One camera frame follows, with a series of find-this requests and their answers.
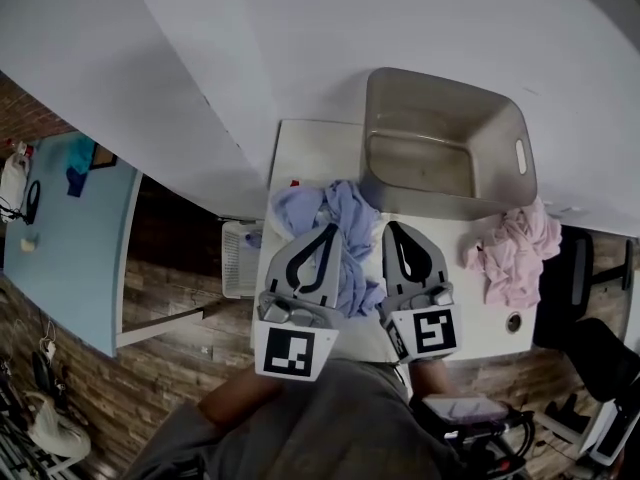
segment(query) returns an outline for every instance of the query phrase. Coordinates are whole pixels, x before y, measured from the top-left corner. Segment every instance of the pink cloth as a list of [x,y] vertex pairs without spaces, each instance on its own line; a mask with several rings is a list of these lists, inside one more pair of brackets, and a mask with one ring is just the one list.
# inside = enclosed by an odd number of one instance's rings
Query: pink cloth
[[464,266],[487,276],[486,304],[527,309],[540,302],[542,260],[560,252],[560,240],[560,222],[547,215],[538,197],[531,206],[507,212],[499,227],[464,251]]

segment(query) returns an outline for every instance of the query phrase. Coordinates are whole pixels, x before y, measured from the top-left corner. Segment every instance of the wooden floor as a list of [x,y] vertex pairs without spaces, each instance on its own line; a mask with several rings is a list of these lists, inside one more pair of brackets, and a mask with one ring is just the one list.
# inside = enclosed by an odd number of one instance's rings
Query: wooden floor
[[[145,179],[136,208],[125,279],[125,321],[136,322],[207,308],[201,325],[119,349],[111,359],[57,330],[56,367],[67,371],[71,402],[89,423],[91,456],[82,468],[90,478],[118,478],[169,411],[185,399],[198,400],[252,361],[249,349],[251,302],[223,299],[220,270],[221,222]],[[594,271],[622,262],[624,239],[594,233]],[[9,303],[0,305],[0,344],[6,347],[17,318],[12,371],[16,385],[33,385],[31,351],[44,334],[46,316],[6,279],[0,288]],[[618,283],[592,290],[588,313],[619,333],[628,294]],[[486,360],[450,363],[461,389],[485,393],[516,408],[544,409],[551,401],[579,395],[584,414],[595,406],[562,354],[534,349]],[[536,479],[560,478],[571,464],[568,446],[538,429],[544,445],[529,453]]]

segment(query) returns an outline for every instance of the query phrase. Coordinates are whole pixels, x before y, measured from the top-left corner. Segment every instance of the white laundry basket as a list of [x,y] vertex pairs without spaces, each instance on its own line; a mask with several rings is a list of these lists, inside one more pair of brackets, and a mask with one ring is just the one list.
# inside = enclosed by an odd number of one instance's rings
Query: white laundry basket
[[222,294],[228,299],[253,297],[260,249],[247,243],[246,235],[262,231],[264,223],[222,225]]

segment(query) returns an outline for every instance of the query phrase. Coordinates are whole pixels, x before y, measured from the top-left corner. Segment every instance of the gray t-shirt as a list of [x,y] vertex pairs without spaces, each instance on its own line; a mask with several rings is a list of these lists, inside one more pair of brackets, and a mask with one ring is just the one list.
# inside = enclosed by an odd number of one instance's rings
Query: gray t-shirt
[[194,469],[211,479],[459,478],[453,450],[418,425],[405,398],[392,368],[332,360],[316,382],[286,383],[227,435],[195,406],[180,406],[125,478]]

